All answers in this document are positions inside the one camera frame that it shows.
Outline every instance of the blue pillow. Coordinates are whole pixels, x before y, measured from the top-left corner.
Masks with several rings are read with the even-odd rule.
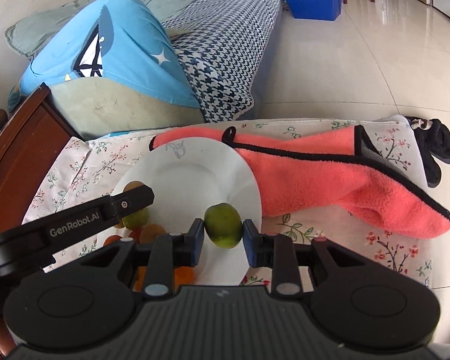
[[[104,77],[144,95],[199,108],[162,25],[140,0],[97,0],[29,64],[8,98],[12,111],[41,83]]]

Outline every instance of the green lime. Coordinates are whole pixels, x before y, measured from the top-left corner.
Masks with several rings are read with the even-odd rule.
[[[148,209],[146,207],[123,218],[123,224],[131,231],[144,227],[147,224],[147,221]]]
[[[209,207],[205,212],[205,231],[219,248],[232,249],[242,239],[242,220],[238,211],[228,203]]]

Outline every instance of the white star print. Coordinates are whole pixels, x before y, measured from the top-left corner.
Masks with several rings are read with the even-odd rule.
[[[165,49],[162,49],[162,52],[160,54],[157,55],[151,54],[151,56],[157,59],[158,66],[160,66],[163,62],[171,62],[169,59],[165,57]]]

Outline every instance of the wooden bed frame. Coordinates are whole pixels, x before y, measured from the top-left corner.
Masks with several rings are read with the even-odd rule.
[[[69,139],[79,135],[54,110],[42,84],[0,132],[0,233],[19,226]]]

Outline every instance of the black slipper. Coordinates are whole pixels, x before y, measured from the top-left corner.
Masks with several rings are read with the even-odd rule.
[[[414,129],[425,132],[425,145],[431,154],[440,161],[450,164],[450,130],[439,119],[421,119],[407,116]]]
[[[415,128],[413,132],[415,135],[416,144],[418,145],[418,150],[420,150],[420,157],[422,157],[423,169],[425,170],[427,184],[430,188],[435,188],[440,184],[440,181],[442,180],[442,170],[433,159],[432,154],[427,147],[427,131],[421,128]]]

